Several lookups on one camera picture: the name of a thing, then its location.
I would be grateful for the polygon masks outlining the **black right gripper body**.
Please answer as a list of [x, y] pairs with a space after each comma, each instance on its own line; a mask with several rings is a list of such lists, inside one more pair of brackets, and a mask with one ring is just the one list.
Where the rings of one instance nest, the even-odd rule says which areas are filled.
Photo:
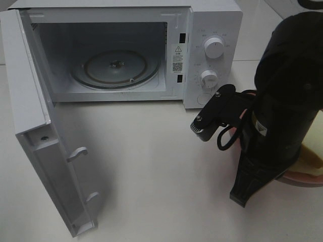
[[246, 154], [259, 154], [259, 138], [260, 132], [258, 131], [257, 118], [254, 111], [248, 116], [242, 133], [240, 135], [240, 147]]

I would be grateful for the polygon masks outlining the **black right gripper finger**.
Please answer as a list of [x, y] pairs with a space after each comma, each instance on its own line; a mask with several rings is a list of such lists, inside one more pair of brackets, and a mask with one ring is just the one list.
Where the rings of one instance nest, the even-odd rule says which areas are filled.
[[244, 208], [255, 193], [279, 175], [278, 167], [263, 164], [242, 151], [230, 199]]

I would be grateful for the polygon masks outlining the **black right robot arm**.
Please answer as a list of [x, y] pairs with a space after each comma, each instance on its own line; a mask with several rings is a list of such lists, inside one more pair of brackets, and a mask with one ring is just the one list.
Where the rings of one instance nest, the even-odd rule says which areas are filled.
[[245, 206], [282, 175], [322, 109], [322, 13], [285, 18], [256, 69], [253, 105], [244, 113], [241, 153], [230, 198]]

